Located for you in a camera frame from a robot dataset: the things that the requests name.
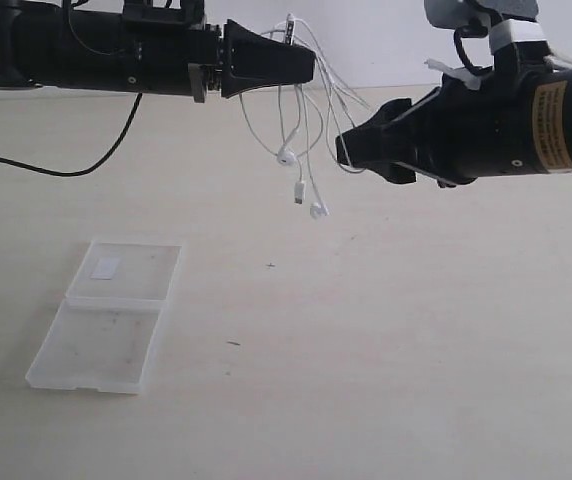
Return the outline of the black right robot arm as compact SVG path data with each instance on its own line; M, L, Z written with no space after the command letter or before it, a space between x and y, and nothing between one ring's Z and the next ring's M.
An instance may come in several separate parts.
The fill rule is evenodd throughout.
M469 88L453 74L423 98L390 100L335 139L340 165L392 184L423 175L442 188L479 178L572 173L572 68L545 42L515 43Z

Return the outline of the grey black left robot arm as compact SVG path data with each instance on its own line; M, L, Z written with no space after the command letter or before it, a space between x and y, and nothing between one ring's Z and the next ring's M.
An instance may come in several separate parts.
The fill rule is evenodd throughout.
M207 21L202 1L126 1L120 12L80 1L0 1L0 90L185 96L202 103L267 87L306 84L315 53Z

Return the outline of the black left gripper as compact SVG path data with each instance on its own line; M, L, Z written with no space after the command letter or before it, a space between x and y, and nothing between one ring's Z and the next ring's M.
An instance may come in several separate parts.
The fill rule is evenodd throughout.
M119 13L65 3L65 43L114 63L131 92L187 96L203 103L266 87L306 84L315 53L271 40L228 20L207 22L203 1L125 1Z

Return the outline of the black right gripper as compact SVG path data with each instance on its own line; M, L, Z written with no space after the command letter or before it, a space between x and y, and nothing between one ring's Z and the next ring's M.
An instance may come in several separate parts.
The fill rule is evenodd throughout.
M443 76L441 86L413 106L410 98L386 102L336 137L341 165L371 170L394 185L413 184L422 174L443 188L544 172L531 109L535 82L546 73L546 42L509 43L486 67L471 61L463 40L454 45L479 88Z

